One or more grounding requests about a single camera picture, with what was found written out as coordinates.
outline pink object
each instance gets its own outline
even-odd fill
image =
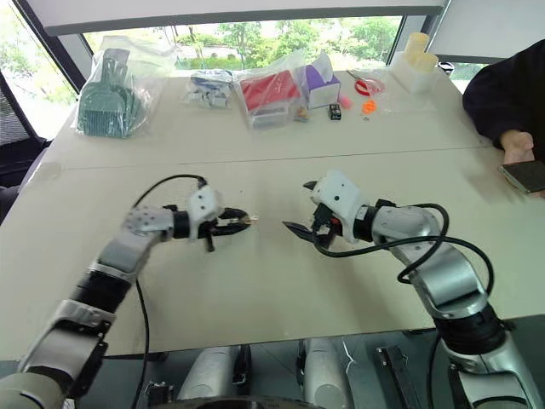
[[[341,107],[343,107],[344,109],[352,108],[352,100],[348,98],[346,95],[339,94],[338,101]]]

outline yellow object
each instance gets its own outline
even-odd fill
[[[407,41],[407,45],[403,52],[404,57],[409,64],[414,65],[416,58],[424,54],[428,41],[429,36],[423,32],[413,32],[410,34],[409,41]]]
[[[416,57],[413,67],[418,72],[431,72],[438,62],[437,55],[422,53]]]

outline red box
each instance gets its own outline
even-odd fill
[[[262,78],[250,78],[240,82],[249,111],[281,100],[301,97],[289,71]]]

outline hand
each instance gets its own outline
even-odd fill
[[[532,148],[534,140],[528,132],[508,130],[500,137],[505,156],[503,164],[515,164],[517,162],[531,162],[536,160]]]

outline chair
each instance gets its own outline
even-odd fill
[[[0,71],[0,224],[48,145],[36,135]]]

